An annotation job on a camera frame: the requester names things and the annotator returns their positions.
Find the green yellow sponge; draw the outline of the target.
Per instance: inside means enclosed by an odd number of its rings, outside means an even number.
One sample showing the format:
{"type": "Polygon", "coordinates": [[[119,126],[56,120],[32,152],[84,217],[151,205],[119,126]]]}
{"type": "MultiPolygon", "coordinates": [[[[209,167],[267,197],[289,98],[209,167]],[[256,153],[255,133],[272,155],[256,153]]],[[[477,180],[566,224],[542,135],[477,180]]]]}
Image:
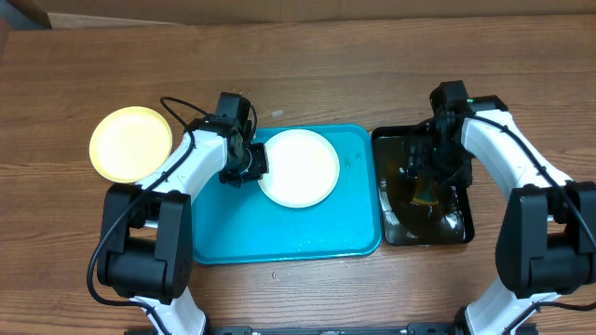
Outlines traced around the green yellow sponge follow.
{"type": "Polygon", "coordinates": [[[424,206],[436,206],[439,203],[437,184],[432,177],[425,173],[418,174],[412,202],[424,206]]]}

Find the white front plate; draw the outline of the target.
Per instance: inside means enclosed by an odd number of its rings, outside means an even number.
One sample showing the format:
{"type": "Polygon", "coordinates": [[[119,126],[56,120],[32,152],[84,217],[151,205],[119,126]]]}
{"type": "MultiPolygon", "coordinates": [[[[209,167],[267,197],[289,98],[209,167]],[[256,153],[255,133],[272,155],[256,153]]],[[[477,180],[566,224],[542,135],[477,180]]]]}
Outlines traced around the white front plate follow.
{"type": "Polygon", "coordinates": [[[339,156],[318,133],[297,128],[265,144],[268,172],[259,180],[263,193],[286,208],[308,208],[323,201],[340,175],[339,156]]]}

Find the yellow-green plate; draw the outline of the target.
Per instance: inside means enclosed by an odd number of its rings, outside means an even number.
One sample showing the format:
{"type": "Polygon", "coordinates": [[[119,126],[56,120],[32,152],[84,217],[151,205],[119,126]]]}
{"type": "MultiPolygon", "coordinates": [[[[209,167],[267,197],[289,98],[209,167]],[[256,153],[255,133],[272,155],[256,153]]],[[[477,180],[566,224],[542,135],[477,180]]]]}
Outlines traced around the yellow-green plate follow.
{"type": "Polygon", "coordinates": [[[108,114],[95,127],[89,159],[109,181],[132,183],[157,170],[169,157],[172,132],[158,112],[129,106],[108,114]]]}

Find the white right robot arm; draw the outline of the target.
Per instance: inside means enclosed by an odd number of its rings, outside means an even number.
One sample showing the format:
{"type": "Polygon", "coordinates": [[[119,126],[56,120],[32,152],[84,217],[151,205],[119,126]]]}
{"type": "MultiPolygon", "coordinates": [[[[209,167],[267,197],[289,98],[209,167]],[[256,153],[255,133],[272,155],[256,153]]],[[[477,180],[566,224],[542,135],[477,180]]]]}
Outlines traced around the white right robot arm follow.
{"type": "Polygon", "coordinates": [[[461,334],[535,333],[523,323],[544,307],[592,311],[559,298],[595,281],[595,184],[573,181],[521,134],[496,96],[431,99],[418,124],[425,138],[406,144],[413,201],[435,205],[438,191],[467,184],[477,158],[507,197],[495,247],[497,277],[455,322],[461,334]]]}

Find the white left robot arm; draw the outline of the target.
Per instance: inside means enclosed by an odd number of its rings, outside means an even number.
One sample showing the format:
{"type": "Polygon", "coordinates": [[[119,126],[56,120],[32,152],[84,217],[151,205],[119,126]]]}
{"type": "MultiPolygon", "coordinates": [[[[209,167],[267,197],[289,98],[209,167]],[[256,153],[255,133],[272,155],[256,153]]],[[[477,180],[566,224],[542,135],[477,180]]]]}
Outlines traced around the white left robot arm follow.
{"type": "Polygon", "coordinates": [[[205,332],[207,317],[188,288],[192,205],[213,176],[240,187],[264,175],[256,129],[255,118],[208,114],[184,127],[178,148],[147,177],[108,189],[87,274],[97,302],[141,308],[156,334],[205,332]]]}

